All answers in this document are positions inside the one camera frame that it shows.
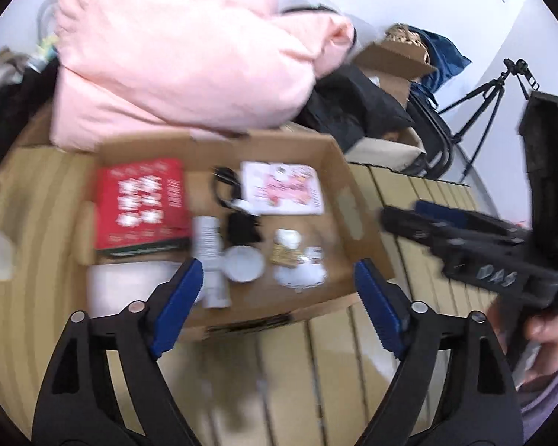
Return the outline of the right hand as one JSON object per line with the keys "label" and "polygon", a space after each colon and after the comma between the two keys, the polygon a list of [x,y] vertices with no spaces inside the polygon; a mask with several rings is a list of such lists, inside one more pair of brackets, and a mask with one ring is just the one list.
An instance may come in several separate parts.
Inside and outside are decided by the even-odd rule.
{"label": "right hand", "polygon": [[558,373],[558,314],[542,312],[529,317],[523,334],[527,341],[536,342],[539,350],[517,388],[544,388]]}

